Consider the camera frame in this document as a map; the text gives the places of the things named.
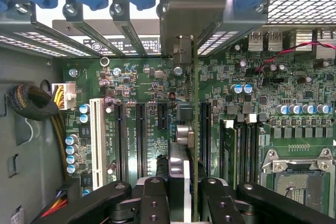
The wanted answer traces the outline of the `RAM slot white clips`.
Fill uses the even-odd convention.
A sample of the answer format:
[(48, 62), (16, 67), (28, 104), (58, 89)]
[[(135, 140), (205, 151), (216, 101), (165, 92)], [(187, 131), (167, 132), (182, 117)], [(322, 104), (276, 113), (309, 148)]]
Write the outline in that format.
[(247, 115), (246, 123), (248, 126), (248, 165), (249, 165), (249, 173), (248, 173), (248, 181), (255, 182), (257, 179), (257, 171), (256, 171), (256, 156), (257, 156), (257, 114), (249, 114)]
[(237, 184), (237, 131), (234, 120), (221, 120), (219, 143), (219, 176), (233, 188)]

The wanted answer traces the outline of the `green motherboard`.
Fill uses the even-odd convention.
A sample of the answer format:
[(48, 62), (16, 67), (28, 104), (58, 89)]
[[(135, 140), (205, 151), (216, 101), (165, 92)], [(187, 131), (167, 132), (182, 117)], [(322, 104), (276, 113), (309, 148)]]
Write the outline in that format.
[[(245, 122), (249, 114), (266, 114), (261, 147), (280, 157), (316, 157), (329, 148), (336, 164), (336, 26), (312, 30), (311, 42), (295, 45), (297, 29), (251, 33), (231, 48), (199, 57), (199, 99), (212, 107), (211, 173), (199, 164), (199, 179), (219, 176), (221, 120)], [(312, 51), (297, 52), (312, 45)], [(93, 191), (89, 100), (104, 99), (107, 183), (117, 179), (114, 105), (123, 103), (126, 116), (125, 182), (138, 178), (135, 105), (146, 104), (147, 175), (167, 178), (169, 144), (176, 130), (174, 100), (185, 97), (186, 79), (175, 75), (173, 60), (69, 60), (66, 83), (76, 84), (75, 110), (66, 112), (68, 171), (79, 179), (83, 195)], [(167, 129), (158, 128), (158, 103), (167, 103)]]

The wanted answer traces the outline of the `CPU socket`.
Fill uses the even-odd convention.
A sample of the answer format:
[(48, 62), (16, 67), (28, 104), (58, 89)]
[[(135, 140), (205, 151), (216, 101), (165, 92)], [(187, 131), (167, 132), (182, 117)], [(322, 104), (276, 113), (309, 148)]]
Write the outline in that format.
[(261, 166), (259, 183), (331, 218), (336, 217), (336, 164), (329, 148), (316, 157), (280, 157), (273, 148)]

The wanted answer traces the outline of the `white expansion slot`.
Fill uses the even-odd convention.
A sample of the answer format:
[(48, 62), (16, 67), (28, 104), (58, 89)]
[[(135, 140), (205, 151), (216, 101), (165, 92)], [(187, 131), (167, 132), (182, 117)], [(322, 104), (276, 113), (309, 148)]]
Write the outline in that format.
[(96, 190), (107, 183), (106, 128), (104, 117), (104, 99), (89, 100), (92, 187)]

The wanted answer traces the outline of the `RAM slot black clips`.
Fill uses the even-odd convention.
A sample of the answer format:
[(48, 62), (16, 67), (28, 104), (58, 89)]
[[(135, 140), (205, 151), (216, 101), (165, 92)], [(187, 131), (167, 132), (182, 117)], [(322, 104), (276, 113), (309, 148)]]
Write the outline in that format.
[(246, 180), (248, 172), (248, 136), (245, 122), (237, 124), (237, 183)]
[(260, 182), (260, 172), (261, 172), (261, 159), (263, 157), (263, 151), (261, 150), (263, 144), (263, 135), (265, 133), (264, 124), (266, 122), (266, 114), (259, 113), (257, 116), (257, 141), (258, 141), (258, 183)]

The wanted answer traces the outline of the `grey power supply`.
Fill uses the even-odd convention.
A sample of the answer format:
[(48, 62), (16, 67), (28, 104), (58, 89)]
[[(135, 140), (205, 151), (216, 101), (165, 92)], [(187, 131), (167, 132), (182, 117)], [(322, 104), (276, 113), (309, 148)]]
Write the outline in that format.
[(29, 224), (63, 181), (51, 122), (19, 116), (5, 95), (21, 83), (47, 91), (49, 84), (61, 81), (55, 59), (0, 49), (0, 224), (11, 224), (13, 218)]

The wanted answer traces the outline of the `white power connector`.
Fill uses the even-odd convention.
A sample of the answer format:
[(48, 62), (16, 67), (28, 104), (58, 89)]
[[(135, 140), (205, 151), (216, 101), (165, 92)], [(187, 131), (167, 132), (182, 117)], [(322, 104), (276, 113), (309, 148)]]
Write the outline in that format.
[(59, 110), (75, 110), (77, 104), (75, 83), (53, 83), (51, 85), (52, 100)]

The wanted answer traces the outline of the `short black expansion slot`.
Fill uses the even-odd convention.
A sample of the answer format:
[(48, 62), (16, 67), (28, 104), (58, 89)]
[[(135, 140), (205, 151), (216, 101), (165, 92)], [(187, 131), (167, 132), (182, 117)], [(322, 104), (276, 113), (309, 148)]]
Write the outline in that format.
[(158, 128), (159, 130), (167, 129), (167, 103), (158, 103)]

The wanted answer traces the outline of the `silver finned port housing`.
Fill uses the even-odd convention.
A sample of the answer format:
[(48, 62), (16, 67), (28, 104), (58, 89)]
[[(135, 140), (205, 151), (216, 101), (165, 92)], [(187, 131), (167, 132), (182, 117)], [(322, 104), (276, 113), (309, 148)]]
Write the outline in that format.
[[(295, 45), (303, 44), (304, 42), (311, 42), (313, 38), (312, 30), (297, 29), (295, 36)], [(309, 52), (312, 51), (312, 45), (300, 46), (295, 49), (297, 52)]]

